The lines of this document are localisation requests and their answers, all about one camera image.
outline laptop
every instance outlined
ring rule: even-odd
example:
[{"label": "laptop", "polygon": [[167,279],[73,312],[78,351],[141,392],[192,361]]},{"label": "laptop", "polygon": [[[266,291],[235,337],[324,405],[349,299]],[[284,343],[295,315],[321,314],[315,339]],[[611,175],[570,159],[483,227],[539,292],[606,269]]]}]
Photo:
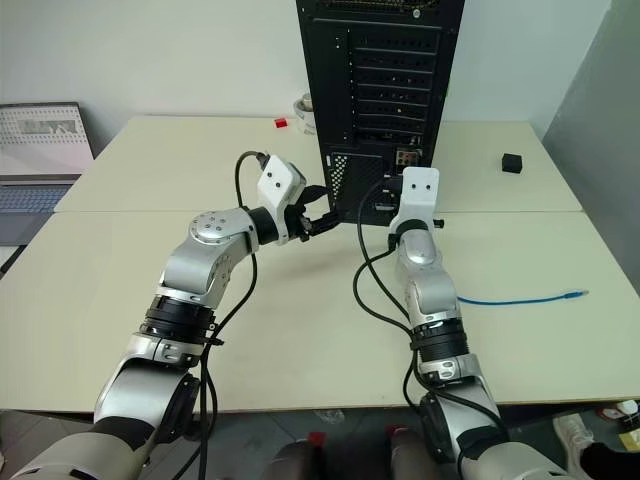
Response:
[{"label": "laptop", "polygon": [[0,105],[0,246],[28,244],[93,158],[77,103]]}]

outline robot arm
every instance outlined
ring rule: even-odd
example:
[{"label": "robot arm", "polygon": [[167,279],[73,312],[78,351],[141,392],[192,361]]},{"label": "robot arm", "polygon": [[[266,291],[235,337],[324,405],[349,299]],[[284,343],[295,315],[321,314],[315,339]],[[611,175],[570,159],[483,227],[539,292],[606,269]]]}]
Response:
[{"label": "robot arm", "polygon": [[284,245],[337,225],[304,217],[326,193],[276,156],[258,182],[261,207],[205,212],[170,255],[145,321],[98,399],[89,432],[53,444],[15,474],[21,480],[133,480],[159,443],[186,432],[199,380],[195,367],[215,328],[215,309],[233,268],[260,245]]},{"label": "robot arm", "polygon": [[441,462],[458,461],[465,480],[560,480],[564,471],[531,447],[509,442],[475,354],[470,353],[453,281],[433,232],[439,173],[408,167],[398,215],[389,229],[396,276],[411,324],[425,440]]}]

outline small black box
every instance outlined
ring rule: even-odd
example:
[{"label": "small black box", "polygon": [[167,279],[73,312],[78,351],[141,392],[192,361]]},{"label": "small black box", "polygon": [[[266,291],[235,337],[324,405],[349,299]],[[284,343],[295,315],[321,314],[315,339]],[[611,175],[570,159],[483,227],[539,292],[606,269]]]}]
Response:
[{"label": "small black box", "polygon": [[522,171],[522,156],[505,153],[502,156],[502,171],[520,173]]}]

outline laptop screen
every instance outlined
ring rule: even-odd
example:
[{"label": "laptop screen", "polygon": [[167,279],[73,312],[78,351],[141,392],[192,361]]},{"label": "laptop screen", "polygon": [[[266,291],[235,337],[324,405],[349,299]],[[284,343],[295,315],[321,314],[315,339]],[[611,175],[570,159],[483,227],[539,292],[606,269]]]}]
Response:
[{"label": "laptop screen", "polygon": [[0,105],[0,178],[81,175],[92,161],[77,104]]}]

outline computer tower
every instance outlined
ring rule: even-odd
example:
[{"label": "computer tower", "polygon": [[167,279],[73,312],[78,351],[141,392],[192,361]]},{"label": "computer tower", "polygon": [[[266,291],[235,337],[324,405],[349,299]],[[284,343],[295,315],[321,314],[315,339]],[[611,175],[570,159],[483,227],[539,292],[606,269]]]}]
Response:
[{"label": "computer tower", "polygon": [[[464,0],[297,0],[329,200],[355,222],[385,174],[430,166]],[[388,225],[392,192],[363,208]]]}]

